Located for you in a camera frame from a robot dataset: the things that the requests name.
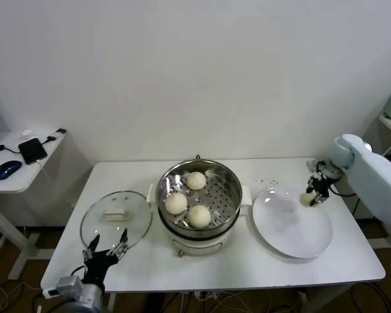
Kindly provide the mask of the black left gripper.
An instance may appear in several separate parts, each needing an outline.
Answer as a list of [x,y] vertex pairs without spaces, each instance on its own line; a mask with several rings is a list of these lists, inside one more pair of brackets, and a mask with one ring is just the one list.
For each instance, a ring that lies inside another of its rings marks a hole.
[[125,228],[119,242],[110,250],[95,252],[100,234],[82,251],[86,273],[82,279],[84,284],[103,284],[108,269],[116,265],[128,250],[128,229]]

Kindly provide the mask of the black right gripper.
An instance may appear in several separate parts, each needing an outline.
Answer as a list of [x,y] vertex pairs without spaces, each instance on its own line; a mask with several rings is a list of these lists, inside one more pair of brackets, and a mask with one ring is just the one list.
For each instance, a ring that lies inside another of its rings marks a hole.
[[311,206],[315,207],[322,203],[321,198],[328,198],[330,196],[329,188],[333,184],[333,180],[326,177],[315,177],[309,178],[309,185],[306,189],[306,193],[310,194],[316,192],[315,197],[311,201]]

